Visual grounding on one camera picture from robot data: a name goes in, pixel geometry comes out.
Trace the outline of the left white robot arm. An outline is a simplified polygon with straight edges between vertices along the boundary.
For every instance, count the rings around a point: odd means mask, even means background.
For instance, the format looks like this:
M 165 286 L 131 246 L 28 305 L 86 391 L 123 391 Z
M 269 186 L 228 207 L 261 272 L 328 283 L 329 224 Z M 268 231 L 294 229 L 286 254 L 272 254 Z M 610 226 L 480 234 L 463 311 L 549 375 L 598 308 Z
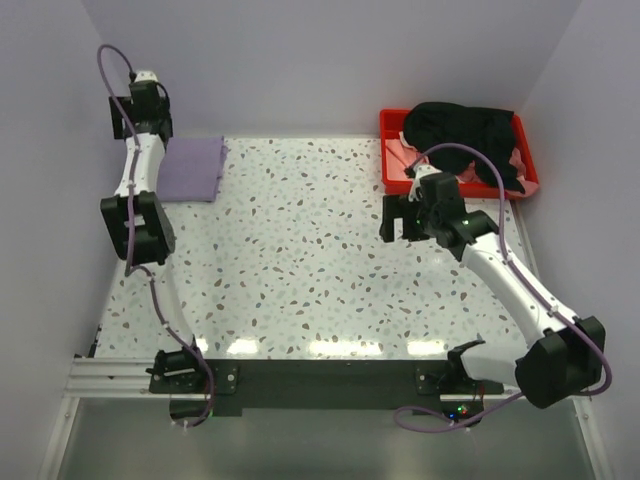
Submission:
M 100 211 L 125 275 L 144 280 L 158 325 L 158 352 L 148 373 L 153 393 L 203 393 L 212 375 L 178 298 L 172 255 L 176 236 L 156 192 L 173 136 L 170 100 L 155 74 L 130 75 L 129 94 L 109 98 L 114 138 L 126 145 L 122 178 Z

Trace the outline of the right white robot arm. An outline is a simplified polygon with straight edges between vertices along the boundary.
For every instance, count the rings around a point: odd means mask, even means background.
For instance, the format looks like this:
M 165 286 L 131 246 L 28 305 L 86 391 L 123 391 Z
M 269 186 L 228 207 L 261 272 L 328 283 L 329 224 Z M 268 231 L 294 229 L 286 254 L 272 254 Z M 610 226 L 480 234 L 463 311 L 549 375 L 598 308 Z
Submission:
M 395 222 L 409 242 L 433 239 L 474 272 L 507 310 L 523 335 L 522 351 L 498 350 L 483 340 L 452 349 L 445 379 L 459 393 L 480 381 L 516 386 L 545 409 L 569 396 L 595 396 L 612 382 L 604 355 L 606 330 L 594 316 L 582 318 L 553 295 L 514 255 L 504 221 L 470 211 L 450 174 L 420 174 L 409 193 L 382 200 L 380 236 L 395 239 Z

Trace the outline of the purple t shirt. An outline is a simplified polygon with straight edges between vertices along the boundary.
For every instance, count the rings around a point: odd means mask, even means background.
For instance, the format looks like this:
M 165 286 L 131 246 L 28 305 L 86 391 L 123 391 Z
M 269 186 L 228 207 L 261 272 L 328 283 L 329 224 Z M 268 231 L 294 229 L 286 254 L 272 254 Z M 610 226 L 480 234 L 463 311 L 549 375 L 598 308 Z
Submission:
M 227 152 L 223 136 L 172 138 L 159 169 L 156 189 L 159 200 L 214 202 Z

